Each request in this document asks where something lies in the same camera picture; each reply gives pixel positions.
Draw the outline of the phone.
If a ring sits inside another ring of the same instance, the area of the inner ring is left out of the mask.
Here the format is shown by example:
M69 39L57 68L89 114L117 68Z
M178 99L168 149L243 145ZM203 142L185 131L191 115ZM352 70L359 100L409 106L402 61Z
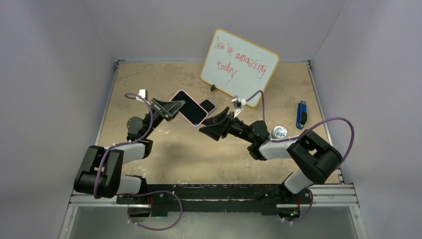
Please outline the phone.
M200 103L200 106L204 109L204 110L206 110L206 112L208 113L208 114L211 114L212 112L214 112L215 111L215 109L216 109L216 106L215 106L215 104L213 104L210 100L208 100L208 99L206 99L206 100L203 100L201 103Z

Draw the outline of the pink phone case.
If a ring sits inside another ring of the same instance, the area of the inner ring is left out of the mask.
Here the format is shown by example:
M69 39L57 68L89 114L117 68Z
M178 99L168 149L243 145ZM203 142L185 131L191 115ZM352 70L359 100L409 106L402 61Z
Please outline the pink phone case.
M209 115L208 112L184 90L179 90L170 100L185 102L180 108L179 113L193 126L199 126Z

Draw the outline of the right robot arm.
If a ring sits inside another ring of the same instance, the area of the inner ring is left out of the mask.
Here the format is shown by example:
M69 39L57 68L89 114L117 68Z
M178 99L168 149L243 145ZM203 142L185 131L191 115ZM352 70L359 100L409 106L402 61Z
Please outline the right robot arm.
M265 121L247 125L228 109L203 124L199 131L216 141L231 134L249 142L247 150L255 160L293 159L298 170L284 180L279 190L280 198L287 203L294 201L303 189L323 184L343 161L339 151L311 128L298 136L274 139Z

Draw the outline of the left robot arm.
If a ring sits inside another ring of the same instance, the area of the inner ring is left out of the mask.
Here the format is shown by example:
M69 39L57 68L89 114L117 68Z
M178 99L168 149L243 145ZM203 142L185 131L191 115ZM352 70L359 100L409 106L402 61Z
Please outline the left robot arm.
M94 198L112 198L129 194L130 199L141 204L148 199L146 180L141 176L122 174L122 166L149 156L153 141L148 136L164 120L171 121L186 102L162 102L152 99L147 103L145 117L131 117L127 121L127 141L108 147L89 146L74 181L74 190Z

